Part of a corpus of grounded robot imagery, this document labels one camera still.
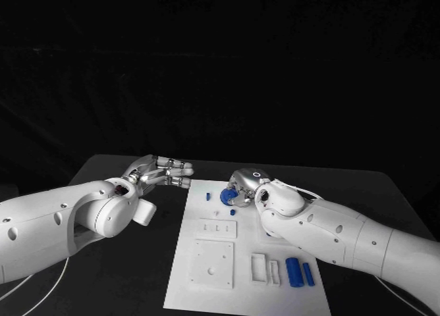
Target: white rectangular piece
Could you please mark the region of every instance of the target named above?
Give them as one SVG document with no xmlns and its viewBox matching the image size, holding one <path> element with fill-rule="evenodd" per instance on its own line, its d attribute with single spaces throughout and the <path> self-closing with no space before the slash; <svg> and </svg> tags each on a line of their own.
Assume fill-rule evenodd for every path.
<svg viewBox="0 0 440 316">
<path fill-rule="evenodd" d="M 194 240 L 191 250 L 190 284 L 232 288 L 233 243 Z"/>
<path fill-rule="evenodd" d="M 242 316 L 330 316 L 314 257 L 288 243 L 287 246 L 277 244 L 272 240 L 277 238 L 265 235 L 254 204 L 248 207 L 230 207 L 222 204 L 219 196 L 226 184 L 228 182 L 191 180 L 163 307 Z M 209 201 L 206 201 L 206 192 L 210 193 Z M 230 208 L 236 211 L 233 216 L 229 215 Z M 189 282 L 191 251 L 194 240 L 199 239 L 196 238 L 199 219 L 236 221 L 236 239 L 229 239 L 233 241 L 233 287 L 229 289 Z M 262 240 L 267 237 L 271 238 L 269 242 Z M 281 264 L 278 287 L 251 284 L 251 253 L 265 253 L 265 257 Z M 284 261 L 290 257 L 310 264 L 314 286 L 293 288 L 288 285 Z"/>
<path fill-rule="evenodd" d="M 251 254 L 251 283 L 256 285 L 267 284 L 265 255 L 259 253 Z"/>
<path fill-rule="evenodd" d="M 199 219 L 197 238 L 236 238 L 236 222 L 235 221 L 219 221 L 216 219 Z"/>
<path fill-rule="evenodd" d="M 269 285 L 280 286 L 278 262 L 269 260 Z"/>
</svg>

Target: gray table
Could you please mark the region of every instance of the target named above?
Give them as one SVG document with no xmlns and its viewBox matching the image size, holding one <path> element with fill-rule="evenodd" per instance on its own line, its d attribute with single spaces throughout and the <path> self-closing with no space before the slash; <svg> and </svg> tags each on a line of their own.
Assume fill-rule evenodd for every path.
<svg viewBox="0 0 440 316">
<path fill-rule="evenodd" d="M 93 156 L 70 185 L 119 176 L 137 158 Z M 228 181 L 236 169 L 261 168 L 278 180 L 316 192 L 326 200 L 346 205 L 379 223 L 433 240 L 399 190 L 381 172 L 184 161 L 193 164 L 191 178 L 202 180 Z M 61 282 L 34 315 L 206 314 L 163 309 L 186 194 L 187 190 L 171 186 L 158 186 L 152 190 L 145 199 L 158 209 L 150 226 L 142 227 L 131 221 L 113 238 L 87 245 L 72 256 Z M 371 275 L 321 261 L 317 263 L 332 315 L 418 315 Z M 59 277 L 63 264 L 57 263 L 34 275 L 0 303 L 0 315 L 21 315 L 38 302 Z M 0 291 L 4 293 L 15 284 L 17 281 L 0 285 Z"/>
</svg>

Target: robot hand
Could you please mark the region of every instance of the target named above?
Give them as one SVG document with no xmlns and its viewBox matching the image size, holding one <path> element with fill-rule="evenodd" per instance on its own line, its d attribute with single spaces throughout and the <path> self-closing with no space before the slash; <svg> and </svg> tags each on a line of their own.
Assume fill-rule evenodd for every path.
<svg viewBox="0 0 440 316">
<path fill-rule="evenodd" d="M 0 203 L 0 284 L 70 257 L 119 234 L 131 220 L 147 226 L 155 205 L 141 197 L 155 185 L 189 188 L 191 164 L 147 155 L 121 177 L 57 188 Z"/>
<path fill-rule="evenodd" d="M 440 315 L 440 243 L 410 235 L 360 213 L 297 191 L 258 169 L 233 172 L 220 200 L 254 201 L 261 225 L 319 260 L 363 271 L 404 289 Z"/>
</svg>

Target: white robotic arm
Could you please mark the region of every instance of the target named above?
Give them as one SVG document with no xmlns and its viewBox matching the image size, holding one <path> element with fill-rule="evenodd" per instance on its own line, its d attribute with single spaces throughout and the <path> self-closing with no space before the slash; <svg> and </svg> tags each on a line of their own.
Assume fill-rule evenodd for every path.
<svg viewBox="0 0 440 316">
<path fill-rule="evenodd" d="M 189 163 L 147 155 L 119 178 L 57 188 L 0 203 L 0 284 L 113 237 L 131 220 L 147 226 L 155 205 L 141 199 L 155 184 L 189 188 Z"/>
<path fill-rule="evenodd" d="M 284 238 L 319 260 L 363 271 L 404 289 L 440 315 L 440 243 L 410 235 L 297 188 L 258 169 L 233 172 L 226 205 L 252 201 L 268 235 Z"/>
</svg>

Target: blue object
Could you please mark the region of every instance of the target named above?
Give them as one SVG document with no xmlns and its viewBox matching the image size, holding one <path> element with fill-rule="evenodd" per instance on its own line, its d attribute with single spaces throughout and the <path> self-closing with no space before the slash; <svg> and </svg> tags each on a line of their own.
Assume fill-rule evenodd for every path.
<svg viewBox="0 0 440 316">
<path fill-rule="evenodd" d="M 313 282 L 310 266 L 308 266 L 307 262 L 303 263 L 303 272 L 306 273 L 307 284 L 308 284 L 308 286 L 313 286 L 314 282 Z"/>
<path fill-rule="evenodd" d="M 287 258 L 287 271 L 288 271 L 288 285 L 293 288 L 303 286 L 303 273 L 300 271 L 298 260 L 295 258 Z"/>
<path fill-rule="evenodd" d="M 230 190 L 222 189 L 222 193 L 219 194 L 219 200 L 226 206 L 232 206 L 230 204 L 228 204 L 228 200 L 233 199 L 236 196 L 238 193 L 235 188 L 232 188 Z"/>
</svg>

